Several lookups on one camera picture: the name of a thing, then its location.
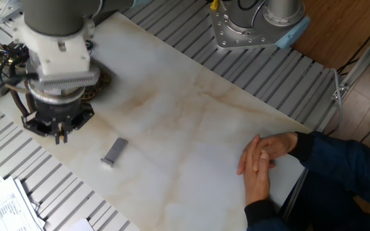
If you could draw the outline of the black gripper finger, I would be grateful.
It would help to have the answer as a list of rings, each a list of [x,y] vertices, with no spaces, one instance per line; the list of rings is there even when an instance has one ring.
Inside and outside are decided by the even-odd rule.
[[[55,144],[60,144],[61,131],[59,123],[53,117],[46,117],[40,112],[33,112],[22,116],[22,124],[25,129],[42,137],[54,137]]]
[[[75,113],[68,115],[62,123],[63,143],[68,142],[68,135],[81,127],[94,115],[92,107],[80,107]]]

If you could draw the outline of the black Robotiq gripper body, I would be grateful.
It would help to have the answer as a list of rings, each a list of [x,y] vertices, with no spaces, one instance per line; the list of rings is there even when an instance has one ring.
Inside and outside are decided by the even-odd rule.
[[[46,103],[39,99],[35,100],[36,112],[40,112],[46,117],[53,117],[56,121],[64,122],[67,116],[75,113],[80,107],[83,107],[81,99],[77,99],[66,104]]]

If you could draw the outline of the person's right hand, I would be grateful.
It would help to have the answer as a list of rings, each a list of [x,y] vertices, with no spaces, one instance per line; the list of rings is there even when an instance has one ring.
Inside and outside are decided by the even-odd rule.
[[[261,138],[257,134],[246,147],[243,149],[240,161],[238,164],[237,174],[241,175],[247,168],[247,159],[252,158],[253,170],[259,169],[259,159],[261,154],[269,154],[269,159],[275,160],[276,158],[286,155],[292,151],[297,144],[298,134],[294,132],[279,133],[269,137]]]

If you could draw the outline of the person's left hand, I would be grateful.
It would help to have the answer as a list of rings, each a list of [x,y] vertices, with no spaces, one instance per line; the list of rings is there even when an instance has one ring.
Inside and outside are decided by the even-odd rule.
[[[262,153],[258,161],[254,161],[253,154],[247,156],[245,169],[243,170],[246,205],[269,197],[269,167],[271,165],[268,153]]]

